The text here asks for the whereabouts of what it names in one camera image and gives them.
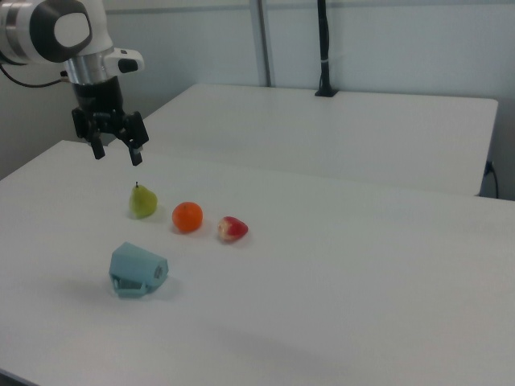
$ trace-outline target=toy fruit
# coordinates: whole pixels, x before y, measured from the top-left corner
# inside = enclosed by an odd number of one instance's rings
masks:
[[[141,219],[142,217],[150,216],[155,212],[158,207],[158,198],[153,191],[149,191],[143,185],[138,185],[132,188],[130,195],[129,208],[134,215]]]
[[[171,213],[171,220],[181,232],[193,232],[202,224],[202,208],[197,203],[180,203]]]
[[[248,231],[249,227],[235,217],[226,216],[218,223],[218,236],[223,241],[241,239]]]

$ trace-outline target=cup handle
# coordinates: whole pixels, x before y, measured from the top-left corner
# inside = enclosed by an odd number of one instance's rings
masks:
[[[143,296],[148,292],[148,287],[145,283],[142,283],[140,288],[120,288],[119,280],[116,277],[111,276],[113,282],[114,292],[121,297],[137,297]]]

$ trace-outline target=orange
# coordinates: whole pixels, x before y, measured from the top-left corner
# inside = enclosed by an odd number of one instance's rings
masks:
[[[171,220],[181,232],[193,232],[202,224],[202,208],[197,203],[180,203],[171,213]]]

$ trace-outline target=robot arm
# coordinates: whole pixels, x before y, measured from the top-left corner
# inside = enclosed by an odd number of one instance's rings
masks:
[[[64,63],[79,102],[76,133],[102,158],[101,133],[129,148],[133,165],[148,135],[138,112],[126,114],[117,77],[144,69],[137,51],[113,47],[102,0],[0,0],[0,64]]]

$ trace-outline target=red apple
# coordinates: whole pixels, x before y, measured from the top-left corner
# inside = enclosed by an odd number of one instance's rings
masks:
[[[226,216],[218,223],[218,236],[223,241],[241,239],[248,231],[249,227],[235,217]]]

